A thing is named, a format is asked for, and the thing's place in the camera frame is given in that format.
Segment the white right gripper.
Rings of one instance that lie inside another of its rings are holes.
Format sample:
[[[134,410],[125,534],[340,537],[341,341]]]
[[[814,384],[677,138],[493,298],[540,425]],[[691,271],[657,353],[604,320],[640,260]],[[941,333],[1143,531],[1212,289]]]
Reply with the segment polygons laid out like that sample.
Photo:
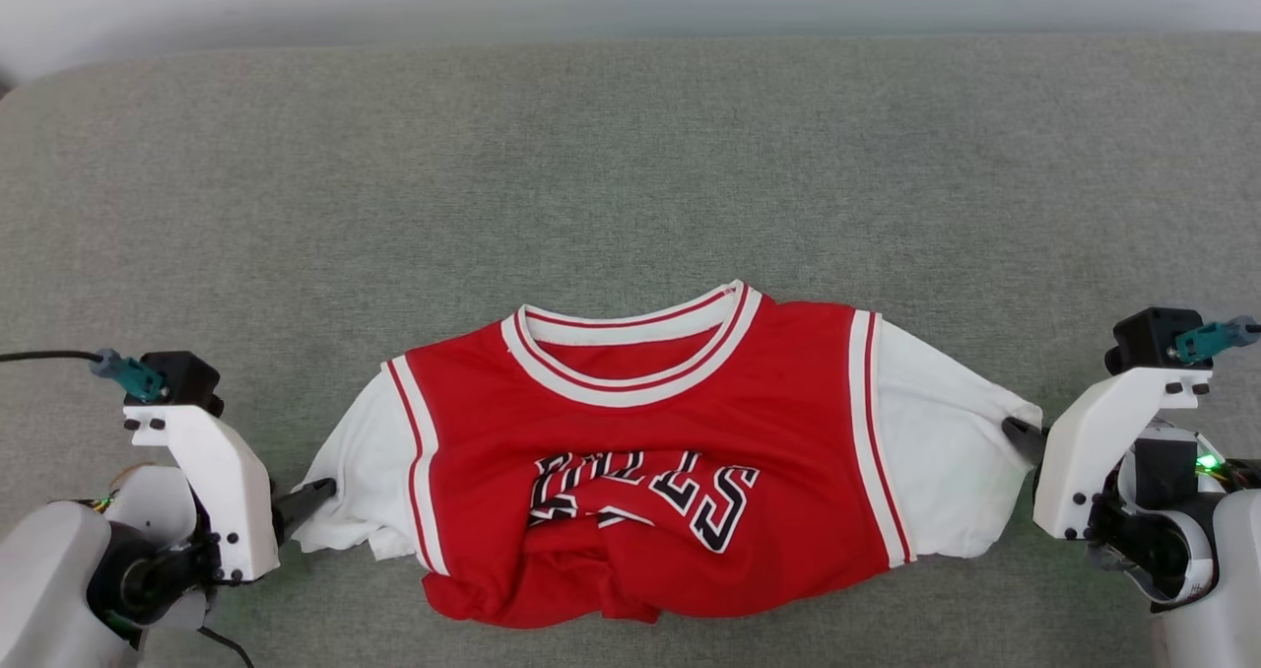
[[[1142,481],[1193,480],[1195,435],[1154,421],[1169,410],[1195,410],[1195,389],[1212,377],[1209,368],[1131,368],[1091,384],[1048,435],[1040,425],[1006,417],[1002,434],[1015,452],[1028,466],[1042,465],[1031,510],[1037,527],[1057,539],[1078,539],[1108,478],[1126,509],[1139,505]]]

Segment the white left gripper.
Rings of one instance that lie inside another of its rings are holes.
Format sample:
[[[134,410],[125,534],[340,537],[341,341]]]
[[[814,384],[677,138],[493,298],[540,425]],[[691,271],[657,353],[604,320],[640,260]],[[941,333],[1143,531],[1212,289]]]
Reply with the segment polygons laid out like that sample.
[[[135,446],[166,447],[219,534],[226,579],[257,581],[280,567],[288,543],[335,495],[332,478],[271,498],[269,474],[238,431],[198,406],[125,406]]]

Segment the red and white basketball jersey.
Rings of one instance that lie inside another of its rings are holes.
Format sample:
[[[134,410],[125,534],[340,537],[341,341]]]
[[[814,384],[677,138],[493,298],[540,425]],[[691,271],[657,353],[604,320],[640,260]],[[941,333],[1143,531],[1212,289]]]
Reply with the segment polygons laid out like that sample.
[[[837,301],[734,281],[632,318],[525,305],[383,363],[294,538],[414,557],[469,623],[747,616],[987,552],[1031,469],[1008,420],[1043,412]]]

